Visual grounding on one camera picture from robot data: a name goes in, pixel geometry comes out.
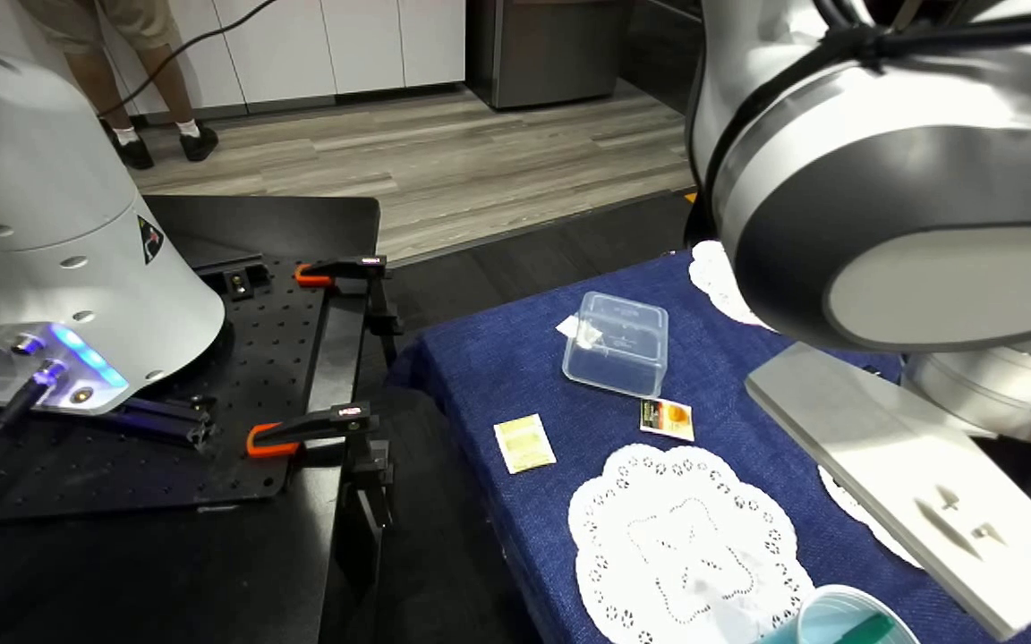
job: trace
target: sticky note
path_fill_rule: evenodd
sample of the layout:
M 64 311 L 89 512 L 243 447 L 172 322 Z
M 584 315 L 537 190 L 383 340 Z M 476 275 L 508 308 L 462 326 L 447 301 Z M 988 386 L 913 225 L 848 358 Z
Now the sticky note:
M 644 401 L 637 426 L 644 433 L 694 444 L 694 415 L 691 415 L 691 404 L 680 404 L 680 401 Z
M 541 415 L 523 415 L 523 419 L 494 426 L 494 440 L 501 444 L 508 472 L 555 465 L 555 451 L 551 451 Z

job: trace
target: wooden floor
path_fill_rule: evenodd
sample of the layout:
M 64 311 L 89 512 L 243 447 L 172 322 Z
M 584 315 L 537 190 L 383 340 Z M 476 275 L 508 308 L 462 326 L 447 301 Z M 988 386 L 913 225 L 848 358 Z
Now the wooden floor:
M 548 111 L 494 114 L 440 89 L 215 125 L 204 165 L 168 129 L 147 132 L 143 193 L 379 197 L 394 265 L 691 186 L 680 114 L 630 86 Z

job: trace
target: black workbench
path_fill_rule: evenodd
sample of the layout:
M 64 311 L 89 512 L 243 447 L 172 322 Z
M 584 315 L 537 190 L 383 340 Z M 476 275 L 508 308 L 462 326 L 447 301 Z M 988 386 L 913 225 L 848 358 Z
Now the black workbench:
M 376 200 L 158 197 L 190 265 L 372 254 Z M 365 297 L 329 297 L 308 408 L 354 397 Z M 268 504 L 0 526 L 0 640 L 319 640 L 337 469 Z

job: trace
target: white device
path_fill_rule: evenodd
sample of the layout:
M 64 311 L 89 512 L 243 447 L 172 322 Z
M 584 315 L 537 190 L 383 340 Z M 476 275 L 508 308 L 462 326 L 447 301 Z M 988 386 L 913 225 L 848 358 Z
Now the white device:
M 222 322 L 82 93 L 0 61 L 0 351 L 29 340 L 72 369 L 39 408 L 104 415 L 204 354 Z
M 823 43 L 816 4 L 848 7 L 702 0 L 694 161 L 759 318 L 909 369 L 891 386 L 795 347 L 748 390 L 988 633 L 1013 637 L 1031 623 L 1031 497 L 970 436 L 1031 454 L 1031 43 L 838 61 L 730 125 Z M 956 7 L 956 25 L 1031 18 L 1031 0 Z

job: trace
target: table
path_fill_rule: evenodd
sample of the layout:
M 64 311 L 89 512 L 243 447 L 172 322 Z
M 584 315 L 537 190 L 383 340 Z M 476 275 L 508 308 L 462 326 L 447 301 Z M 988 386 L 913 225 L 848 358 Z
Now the table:
M 852 583 L 884 597 L 924 640 L 988 640 L 924 572 L 888 555 L 823 494 L 816 465 L 745 394 L 745 376 L 788 347 L 784 336 L 723 318 L 687 279 L 687 254 L 516 301 L 419 336 L 401 379 L 447 411 L 480 479 L 490 522 L 544 640 L 598 640 L 576 590 L 576 544 L 566 530 L 569 494 L 601 472 L 623 444 L 673 447 L 637 429 L 637 401 L 562 379 L 566 340 L 555 326 L 587 290 L 662 304 L 669 311 L 669 376 L 662 394 L 694 404 L 698 447 L 784 504 L 813 583 Z M 895 358 L 848 354 L 895 376 Z M 508 476 L 494 422 L 541 415 L 558 465 Z
M 193 265 L 372 254 L 376 200 L 150 197 Z M 365 297 L 329 297 L 308 408 L 351 401 Z M 0 640 L 319 640 L 337 469 L 243 512 L 0 526 Z

